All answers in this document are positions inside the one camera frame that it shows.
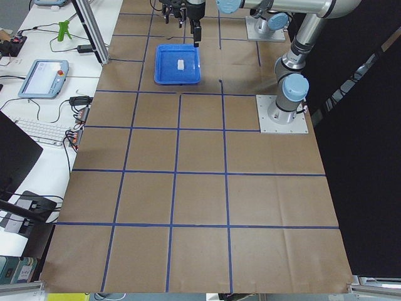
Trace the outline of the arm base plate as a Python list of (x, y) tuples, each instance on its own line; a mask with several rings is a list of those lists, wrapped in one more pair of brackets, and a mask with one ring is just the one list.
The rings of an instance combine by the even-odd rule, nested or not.
[(259, 129), (262, 134), (307, 134), (305, 110), (299, 104), (293, 112), (276, 106), (275, 95), (256, 95)]
[(268, 41), (281, 43), (286, 38), (283, 29), (271, 30), (268, 22), (262, 18), (255, 19), (251, 16), (246, 17), (247, 39), (249, 41)]

